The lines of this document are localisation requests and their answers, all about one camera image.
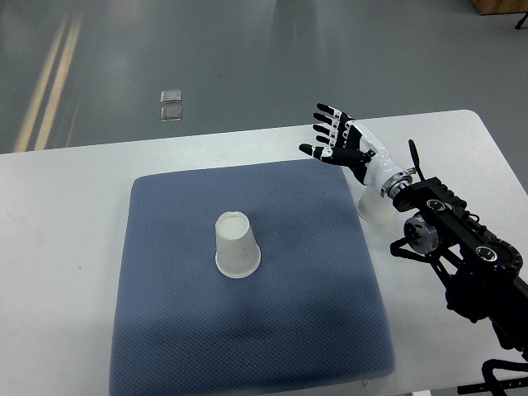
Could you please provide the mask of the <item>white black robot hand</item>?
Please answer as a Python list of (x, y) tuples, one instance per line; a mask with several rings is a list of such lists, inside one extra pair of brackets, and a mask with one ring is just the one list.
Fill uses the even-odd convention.
[(363, 122), (322, 103), (317, 109), (313, 130), (318, 133), (318, 144), (301, 144), (302, 153), (349, 168), (357, 181), (373, 187), (385, 199), (393, 199), (412, 183), (411, 174), (391, 158), (389, 150)]

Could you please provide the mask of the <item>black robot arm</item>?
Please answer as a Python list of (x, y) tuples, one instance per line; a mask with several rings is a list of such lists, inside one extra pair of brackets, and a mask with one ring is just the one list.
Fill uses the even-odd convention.
[(502, 348), (527, 355), (527, 284), (521, 254), (467, 211), (438, 178), (394, 188), (399, 212), (413, 210), (390, 252), (431, 265), (445, 287), (446, 307), (476, 323), (489, 319)]

